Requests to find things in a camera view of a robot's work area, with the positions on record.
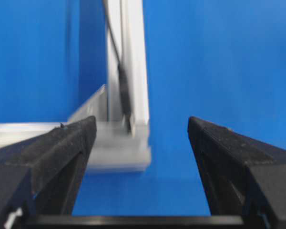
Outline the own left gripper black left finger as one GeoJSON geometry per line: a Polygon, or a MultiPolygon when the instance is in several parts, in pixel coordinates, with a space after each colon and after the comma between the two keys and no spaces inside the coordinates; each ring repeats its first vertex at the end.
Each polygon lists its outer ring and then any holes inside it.
{"type": "Polygon", "coordinates": [[[70,215],[96,139],[96,119],[0,148],[0,229],[9,214],[70,215]]]}

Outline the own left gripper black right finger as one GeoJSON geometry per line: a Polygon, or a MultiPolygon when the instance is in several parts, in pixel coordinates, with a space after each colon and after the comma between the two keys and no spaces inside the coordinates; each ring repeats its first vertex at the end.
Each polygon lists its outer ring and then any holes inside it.
{"type": "Polygon", "coordinates": [[[194,116],[187,132],[212,215],[261,215],[286,229],[285,149],[194,116]]]}

